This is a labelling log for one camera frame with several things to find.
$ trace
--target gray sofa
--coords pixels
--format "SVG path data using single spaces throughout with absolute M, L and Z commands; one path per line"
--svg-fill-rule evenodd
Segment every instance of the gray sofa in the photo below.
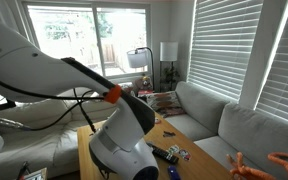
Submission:
M 166 120 L 220 164 L 232 169 L 225 155 L 235 159 L 240 151 L 248 166 L 288 179 L 284 167 L 267 159 L 271 152 L 288 153 L 288 122 L 240 107 L 186 82 L 179 82 L 175 91 L 187 114 Z

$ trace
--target blue object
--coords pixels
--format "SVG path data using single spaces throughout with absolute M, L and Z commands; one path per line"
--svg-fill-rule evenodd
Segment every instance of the blue object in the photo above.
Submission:
M 181 180 L 180 175 L 178 174 L 175 166 L 169 166 L 167 168 L 168 175 L 170 176 L 170 180 Z

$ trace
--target orange toy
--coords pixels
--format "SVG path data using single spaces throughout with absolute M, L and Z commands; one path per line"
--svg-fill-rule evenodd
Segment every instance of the orange toy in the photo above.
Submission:
M 246 178 L 247 180 L 275 180 L 276 178 L 273 177 L 272 175 L 254 169 L 246 166 L 243 163 L 243 154 L 241 152 L 238 152 L 236 154 L 237 162 L 233 160 L 233 158 L 230 155 L 226 155 L 227 160 L 234 166 L 234 168 L 230 171 L 230 173 L 233 175 L 233 179 L 235 175 L 237 174 L 237 179 L 241 180 Z M 288 162 L 280 159 L 279 157 L 288 157 L 287 153 L 283 152 L 273 152 L 268 155 L 268 159 L 280 164 L 285 167 L 285 169 L 288 172 Z

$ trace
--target window frame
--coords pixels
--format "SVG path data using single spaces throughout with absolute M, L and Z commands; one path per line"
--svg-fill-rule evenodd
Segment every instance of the window frame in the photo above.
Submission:
M 147 70 L 144 72 L 135 72 L 135 73 L 127 73 L 121 75 L 113 75 L 107 76 L 105 73 L 105 65 L 104 65 L 104 57 L 103 57 L 103 50 L 102 50 L 102 42 L 99 34 L 99 24 L 97 19 L 97 8 L 116 8 L 116 9 L 144 9 L 145 10 L 145 23 L 146 23 L 146 43 L 147 47 L 151 48 L 151 16 L 150 16 L 150 5 L 149 4 L 138 4 L 138 3 L 108 3 L 108 2 L 67 2 L 67 1 L 27 1 L 27 0 L 19 0 L 19 4 L 21 4 L 22 17 L 26 20 L 24 22 L 24 28 L 26 29 L 27 38 L 31 41 L 36 47 L 40 48 L 37 36 L 34 30 L 33 22 L 29 16 L 28 6 L 29 5 L 37 5 L 37 6 L 66 6 L 66 7 L 88 7 L 92 9 L 93 18 L 94 18 L 94 25 L 96 28 L 96 37 L 97 37 L 97 46 L 100 55 L 101 61 L 101 69 L 102 69 L 102 76 L 115 81 L 115 82 L 127 82 L 127 81 L 134 81 L 135 77 L 138 78 L 142 76 L 142 74 L 149 74 L 152 75 L 152 62 L 149 62 L 147 66 Z

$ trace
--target remote control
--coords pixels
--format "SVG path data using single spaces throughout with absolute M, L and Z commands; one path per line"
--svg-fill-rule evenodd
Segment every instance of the remote control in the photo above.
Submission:
M 167 168 L 168 175 L 170 176 L 170 180 L 181 180 L 180 175 L 178 174 L 175 166 L 169 166 Z
M 178 157 L 168 153 L 167 151 L 154 146 L 151 143 L 147 143 L 148 146 L 150 146 L 151 148 L 153 148 L 153 154 L 166 160 L 167 162 L 171 163 L 171 164 L 176 164 L 178 162 Z

